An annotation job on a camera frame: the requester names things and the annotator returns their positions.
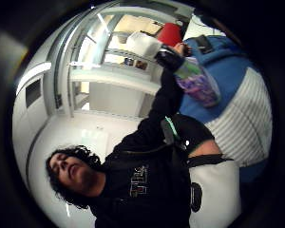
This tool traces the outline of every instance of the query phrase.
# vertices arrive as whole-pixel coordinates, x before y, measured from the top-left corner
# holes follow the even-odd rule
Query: purple bottle label
[[[219,102],[219,88],[214,79],[210,80],[209,77],[211,76],[207,75],[197,64],[187,62],[183,66],[187,67],[188,65],[198,67],[199,74],[191,71],[192,73],[189,75],[188,70],[184,70],[181,66],[181,70],[175,72],[178,85],[186,94],[200,102],[204,107],[216,105]]]

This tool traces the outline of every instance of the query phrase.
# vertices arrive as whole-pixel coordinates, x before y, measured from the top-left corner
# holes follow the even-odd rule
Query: curly black hair
[[[72,145],[67,148],[56,149],[46,160],[46,170],[49,183],[54,190],[56,197],[60,200],[64,200],[69,205],[73,204],[79,209],[87,209],[89,202],[88,198],[64,187],[59,182],[58,177],[55,175],[53,170],[50,168],[49,161],[57,153],[63,153],[68,156],[76,157],[77,159],[80,159],[88,164],[92,169],[104,172],[101,166],[100,158],[95,154],[91,154],[91,151],[88,150],[84,145]]]

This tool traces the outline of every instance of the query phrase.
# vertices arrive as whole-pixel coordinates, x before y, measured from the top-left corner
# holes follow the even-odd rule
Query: red object
[[[181,28],[173,23],[164,24],[160,34],[158,35],[158,40],[162,41],[168,46],[173,47],[175,44],[182,41]]]

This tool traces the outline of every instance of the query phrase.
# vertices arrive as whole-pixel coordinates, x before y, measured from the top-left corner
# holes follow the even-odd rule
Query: striped fabric
[[[272,110],[262,77],[247,68],[235,97],[206,126],[226,157],[245,167],[266,159],[272,137]]]

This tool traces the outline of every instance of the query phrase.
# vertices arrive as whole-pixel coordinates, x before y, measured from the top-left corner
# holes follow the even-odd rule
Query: man's arm
[[[134,133],[125,136],[122,142],[114,147],[114,152],[147,151],[163,144],[161,120],[179,111],[182,94],[174,75],[164,69],[161,76],[161,88],[156,93],[148,117],[140,122]]]

